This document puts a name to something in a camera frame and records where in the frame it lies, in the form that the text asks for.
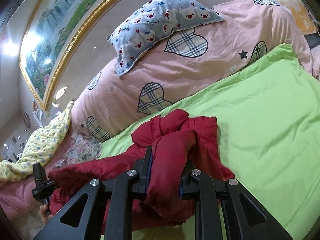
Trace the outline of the person's left hand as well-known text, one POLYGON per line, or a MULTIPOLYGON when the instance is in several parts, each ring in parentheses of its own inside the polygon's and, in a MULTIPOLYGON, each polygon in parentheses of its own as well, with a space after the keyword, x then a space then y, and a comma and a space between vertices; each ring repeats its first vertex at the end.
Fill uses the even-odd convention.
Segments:
POLYGON ((47 204, 42 204, 39 209, 39 214, 41 216, 42 222, 46 225, 53 215, 51 214, 50 208, 47 204))

